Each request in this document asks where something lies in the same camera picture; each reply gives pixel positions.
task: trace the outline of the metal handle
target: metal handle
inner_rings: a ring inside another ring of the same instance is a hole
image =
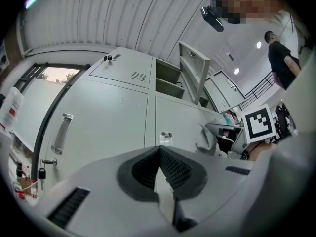
[[[237,90],[237,89],[236,89],[236,85],[234,85],[231,80],[227,80],[226,82],[227,82],[227,84],[228,84],[231,88],[233,88],[234,91]]]
[[[59,131],[55,137],[54,143],[51,145],[51,149],[58,155],[63,153],[66,136],[74,116],[69,113],[63,114],[63,121],[60,125]]]
[[[190,52],[190,54],[189,54],[189,57],[191,57],[191,58],[196,58],[197,57],[197,55],[195,54],[195,53],[193,53],[193,52]]]
[[[53,157],[51,160],[41,160],[41,162],[44,164],[51,164],[54,167],[57,166],[57,159],[55,157]]]

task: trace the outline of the window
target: window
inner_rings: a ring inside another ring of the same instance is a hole
[[[47,67],[37,78],[58,83],[67,83],[78,69]]]

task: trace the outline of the camera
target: camera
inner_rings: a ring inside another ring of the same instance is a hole
[[[202,7],[201,13],[204,20],[209,23],[216,31],[222,32],[224,30],[224,26],[221,20],[216,16],[215,11],[212,7]]]

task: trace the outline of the ceiling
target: ceiling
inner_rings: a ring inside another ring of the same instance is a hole
[[[200,8],[208,5],[209,0],[38,0],[24,13],[23,32],[33,50],[71,43],[120,46],[176,66],[183,41],[238,82],[266,54],[264,32],[280,34],[288,15],[240,25],[225,21],[218,33],[201,16]]]

